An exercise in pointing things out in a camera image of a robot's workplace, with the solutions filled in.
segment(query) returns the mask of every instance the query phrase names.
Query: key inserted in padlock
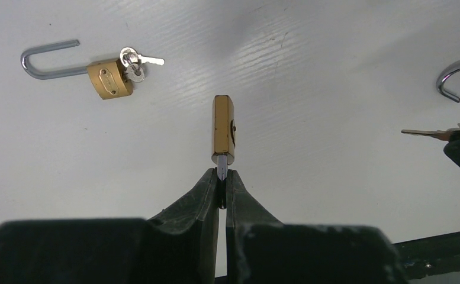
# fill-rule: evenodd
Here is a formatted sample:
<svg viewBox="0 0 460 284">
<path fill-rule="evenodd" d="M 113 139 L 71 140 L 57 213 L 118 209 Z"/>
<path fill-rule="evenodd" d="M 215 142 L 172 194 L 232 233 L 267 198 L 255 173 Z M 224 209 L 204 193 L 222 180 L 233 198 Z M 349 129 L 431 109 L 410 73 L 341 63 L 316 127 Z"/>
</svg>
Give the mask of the key inserted in padlock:
<svg viewBox="0 0 460 284">
<path fill-rule="evenodd" d="M 21 64 L 26 73 L 40 80 L 62 78 L 88 73 L 92 84 L 102 99 L 120 98 L 129 96 L 133 92 L 133 82 L 142 82 L 146 77 L 145 63 L 163 65 L 164 60 L 146 57 L 138 54 L 131 47 L 125 47 L 120 52 L 120 58 L 91 63 L 86 67 L 77 67 L 53 72 L 36 70 L 29 62 L 29 56 L 53 50 L 66 49 L 80 45 L 78 40 L 69 40 L 62 43 L 28 49 L 21 55 Z"/>
</svg>

